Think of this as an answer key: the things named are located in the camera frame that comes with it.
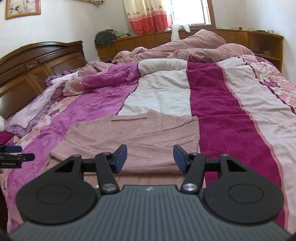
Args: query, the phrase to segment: red floral curtain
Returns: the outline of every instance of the red floral curtain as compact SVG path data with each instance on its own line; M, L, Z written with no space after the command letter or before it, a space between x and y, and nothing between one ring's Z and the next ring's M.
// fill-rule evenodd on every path
M162 32L172 26L171 10L165 0L124 0L124 6L135 34Z

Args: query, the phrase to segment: metal screw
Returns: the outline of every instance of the metal screw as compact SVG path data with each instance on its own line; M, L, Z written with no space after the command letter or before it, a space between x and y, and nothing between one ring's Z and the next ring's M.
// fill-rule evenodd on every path
M146 188L146 191L148 191L148 192L151 192L151 191L153 191L153 190L154 190L153 187L148 187L148 188Z
M186 183L183 185L183 189L188 192L192 192L197 189L197 186L194 183Z
M112 192L117 189L116 185L113 183L104 184L103 189L107 192Z

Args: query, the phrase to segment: round black disc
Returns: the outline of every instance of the round black disc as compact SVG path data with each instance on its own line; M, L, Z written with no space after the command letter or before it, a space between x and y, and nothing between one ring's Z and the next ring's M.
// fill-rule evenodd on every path
M266 178L240 175L222 177L205 189L203 199L210 210L222 219L240 224L277 218L284 204L281 189Z
M79 178L58 177L32 181L17 194L17 208L25 221L42 225L73 222L87 214L96 203L91 185Z

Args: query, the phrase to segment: window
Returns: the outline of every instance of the window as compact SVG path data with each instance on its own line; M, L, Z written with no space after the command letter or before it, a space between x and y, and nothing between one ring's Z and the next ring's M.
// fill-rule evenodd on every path
M211 0L169 0L172 8L173 22L181 21L191 25L208 25L215 27Z

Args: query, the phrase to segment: crumpled comforter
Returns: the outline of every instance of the crumpled comforter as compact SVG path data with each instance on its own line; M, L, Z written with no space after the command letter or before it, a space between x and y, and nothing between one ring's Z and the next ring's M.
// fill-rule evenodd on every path
M214 63L245 54L254 55L248 48L239 44L226 44L219 35L202 29L186 39L171 41L153 49L138 47L132 52L121 51L112 63L122 64L149 58L177 58L195 63Z
M54 104L33 131L16 143L24 153L33 152L35 161L0 174L9 231L22 222L16 193L40 174L71 124L154 109L197 116L201 153L209 158L228 153L278 185L285 202L277 222L295 232L296 87L268 61L252 55L217 63L148 59L68 80L63 92L68 97ZM96 185L94 177L88 178ZM133 184L179 185L182 181L174 175L125 178ZM206 173L206 184L216 178Z

